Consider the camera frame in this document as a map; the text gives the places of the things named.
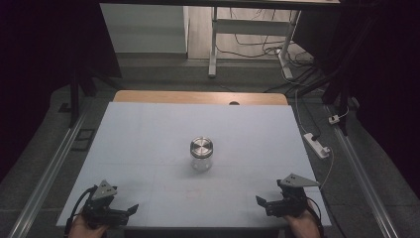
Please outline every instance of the white device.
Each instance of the white device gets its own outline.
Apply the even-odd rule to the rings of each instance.
[[[340,117],[338,115],[332,116],[328,118],[328,121],[331,125],[336,124],[340,121]]]
[[[318,140],[312,140],[312,133],[303,135],[303,138],[305,138],[306,142],[312,147],[320,159],[325,159],[330,156],[330,149],[328,147],[322,147]]]

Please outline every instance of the black curtain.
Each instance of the black curtain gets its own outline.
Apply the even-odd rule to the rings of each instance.
[[[121,73],[97,2],[4,0],[0,26],[2,179],[76,69]]]
[[[386,2],[354,60],[351,84],[360,103],[359,120],[418,197],[419,12],[418,1]]]

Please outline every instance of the metal lid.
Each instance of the metal lid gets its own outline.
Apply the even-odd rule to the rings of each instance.
[[[191,155],[197,159],[206,159],[213,154],[213,142],[205,137],[197,137],[190,145]]]

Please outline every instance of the aluminum rail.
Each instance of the aluminum rail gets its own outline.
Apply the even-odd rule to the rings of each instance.
[[[327,106],[325,106],[325,109],[330,115],[331,113]],[[374,218],[376,219],[377,224],[379,225],[379,229],[381,230],[383,237],[398,238],[398,233],[394,228],[389,214],[387,213],[382,200],[379,198],[379,195],[377,194],[376,190],[371,184],[370,178],[368,177],[368,174],[365,171],[365,167],[361,163],[361,160],[358,154],[356,153],[355,148],[353,147],[352,141],[348,136],[345,136],[343,134],[342,130],[338,126],[334,127],[334,131],[342,146],[344,153],[346,154],[350,166],[353,169],[355,177],[358,180],[359,185],[361,186],[367,203],[372,209],[372,213],[374,215]]]
[[[28,235],[31,226],[53,185],[53,181],[55,180],[56,175],[58,174],[59,169],[61,168],[62,163],[71,148],[74,138],[77,136],[77,132],[86,118],[86,114],[91,107],[92,100],[93,99],[91,98],[84,99],[80,117],[75,122],[74,126],[69,128],[65,134],[64,139],[56,150],[41,179],[38,181],[37,186],[25,204],[19,218],[16,220],[12,231],[9,233],[9,238],[20,238]]]

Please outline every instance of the white tabletop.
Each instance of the white tabletop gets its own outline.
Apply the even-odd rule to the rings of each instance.
[[[205,173],[190,165],[198,136],[214,144]],[[111,102],[57,225],[106,179],[118,187],[111,208],[140,205],[131,228],[281,227],[256,195],[282,199],[276,180],[291,173],[315,180],[290,106]],[[331,225],[318,187],[305,190]]]

